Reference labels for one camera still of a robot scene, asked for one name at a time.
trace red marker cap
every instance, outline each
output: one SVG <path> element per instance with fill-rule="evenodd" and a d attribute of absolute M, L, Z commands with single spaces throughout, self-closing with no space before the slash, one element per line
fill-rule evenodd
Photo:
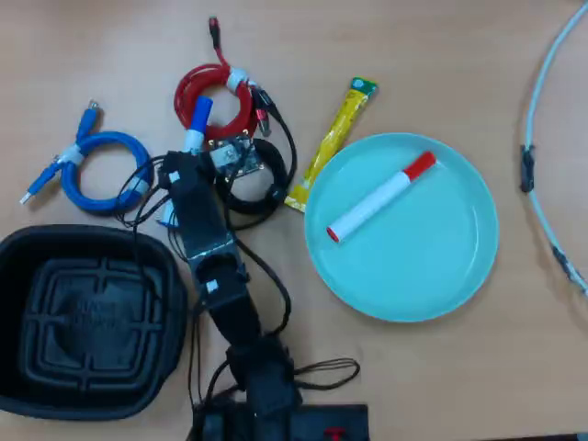
<path fill-rule="evenodd" d="M 419 156 L 416 161 L 414 161 L 412 164 L 410 164 L 402 171 L 408 176 L 408 178 L 412 182 L 414 179 L 422 175 L 423 172 L 426 172 L 429 168 L 435 165 L 436 161 L 437 160 L 433 153 L 425 152 L 421 156 Z"/>

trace white cable tie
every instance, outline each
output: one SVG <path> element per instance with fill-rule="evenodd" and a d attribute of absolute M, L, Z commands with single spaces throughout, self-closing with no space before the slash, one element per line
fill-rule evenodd
<path fill-rule="evenodd" d="M 227 79 L 227 88 L 233 93 L 237 93 L 237 87 L 240 83 L 246 82 L 249 83 L 249 75 L 244 69 L 238 69 L 236 67 L 231 68 L 231 74 L 229 75 L 229 79 Z"/>
<path fill-rule="evenodd" d="M 169 174 L 169 181 L 173 184 L 180 178 L 180 174 L 178 172 L 172 172 Z"/>
<path fill-rule="evenodd" d="M 149 184 L 140 177 L 134 176 L 127 185 L 127 189 L 144 195 L 149 190 Z"/>
<path fill-rule="evenodd" d="M 72 163 L 79 166 L 84 159 L 85 156 L 82 155 L 82 149 L 80 149 L 80 146 L 74 142 L 59 155 L 57 162 Z"/>

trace red and white marker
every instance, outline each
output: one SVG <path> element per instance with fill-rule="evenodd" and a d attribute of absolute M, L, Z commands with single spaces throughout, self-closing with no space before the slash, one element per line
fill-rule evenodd
<path fill-rule="evenodd" d="M 342 242 L 345 237 L 398 197 L 417 177 L 435 165 L 435 162 L 434 154 L 423 153 L 416 161 L 396 173 L 346 214 L 329 225 L 327 227 L 329 236 L 337 243 Z"/>

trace green packet end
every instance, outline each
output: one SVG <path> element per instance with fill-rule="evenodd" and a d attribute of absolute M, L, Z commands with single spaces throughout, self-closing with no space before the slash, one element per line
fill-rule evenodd
<path fill-rule="evenodd" d="M 378 83 L 369 81 L 361 76 L 356 76 L 351 80 L 350 88 L 364 95 L 372 96 L 378 90 Z"/>

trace black device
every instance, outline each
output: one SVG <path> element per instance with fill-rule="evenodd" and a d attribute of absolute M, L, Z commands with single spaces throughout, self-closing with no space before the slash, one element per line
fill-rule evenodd
<path fill-rule="evenodd" d="M 265 418 L 295 408 L 301 397 L 287 349 L 277 333 L 262 333 L 236 237 L 214 198 L 216 176 L 209 153 L 169 152 L 159 170 L 159 183 L 174 202 L 199 304 L 231 345 L 228 366 L 239 389 L 246 390 L 249 408 Z"/>

